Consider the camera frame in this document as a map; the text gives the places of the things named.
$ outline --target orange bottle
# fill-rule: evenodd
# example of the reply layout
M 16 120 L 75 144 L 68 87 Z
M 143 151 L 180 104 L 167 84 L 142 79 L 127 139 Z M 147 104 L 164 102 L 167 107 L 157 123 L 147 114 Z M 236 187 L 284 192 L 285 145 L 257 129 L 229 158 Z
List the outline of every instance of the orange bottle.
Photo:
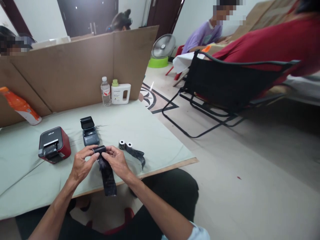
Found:
M 0 88 L 0 93 L 7 99 L 10 107 L 24 117 L 31 125 L 37 125 L 42 118 L 22 98 L 10 92 L 7 87 Z

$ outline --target white plastic jug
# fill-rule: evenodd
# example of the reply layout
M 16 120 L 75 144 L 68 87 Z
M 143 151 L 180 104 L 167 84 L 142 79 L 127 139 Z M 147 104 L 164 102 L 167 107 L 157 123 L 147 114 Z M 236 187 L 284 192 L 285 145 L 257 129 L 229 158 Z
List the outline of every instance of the white plastic jug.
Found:
M 112 104 L 120 105 L 129 102 L 131 84 L 119 84 L 117 79 L 114 79 L 111 86 Z M 123 98 L 124 91 L 128 91 L 127 97 Z

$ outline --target hand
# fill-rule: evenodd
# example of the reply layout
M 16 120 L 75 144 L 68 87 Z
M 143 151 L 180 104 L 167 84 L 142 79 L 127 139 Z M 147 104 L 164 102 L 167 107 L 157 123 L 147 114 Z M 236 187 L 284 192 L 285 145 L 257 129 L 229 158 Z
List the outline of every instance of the hand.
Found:
M 123 151 L 114 146 L 106 148 L 107 153 L 102 153 L 103 158 L 110 163 L 114 172 L 126 183 L 133 173 L 128 167 Z
M 100 153 L 93 154 L 92 149 L 96 147 L 98 147 L 98 145 L 86 146 L 76 153 L 69 179 L 79 184 L 88 176 L 92 165 L 100 155 Z M 88 156 L 91 156 L 91 158 L 86 162 L 84 159 Z

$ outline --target door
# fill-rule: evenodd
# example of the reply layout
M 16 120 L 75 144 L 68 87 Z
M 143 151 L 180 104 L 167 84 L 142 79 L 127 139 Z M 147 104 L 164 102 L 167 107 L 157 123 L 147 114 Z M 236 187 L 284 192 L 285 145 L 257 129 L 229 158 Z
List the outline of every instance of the door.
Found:
M 183 3 L 183 0 L 151 0 L 147 27 L 159 25 L 156 39 L 173 33 Z
M 118 0 L 58 0 L 70 37 L 103 34 L 118 13 Z
M 14 28 L 21 36 L 32 37 L 26 23 L 24 22 L 15 2 L 13 0 L 0 0 L 3 10 L 6 12 L 8 18 L 11 20 Z

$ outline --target green cap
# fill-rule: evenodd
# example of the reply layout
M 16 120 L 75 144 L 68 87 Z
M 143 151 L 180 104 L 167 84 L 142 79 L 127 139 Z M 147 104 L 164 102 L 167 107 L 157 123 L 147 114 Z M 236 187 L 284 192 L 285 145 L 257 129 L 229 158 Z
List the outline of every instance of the green cap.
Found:
M 118 86 L 119 86 L 119 83 L 118 83 L 118 80 L 117 80 L 117 79 L 114 79 L 114 80 L 112 81 L 112 86 L 113 86 L 113 87 L 118 87 Z

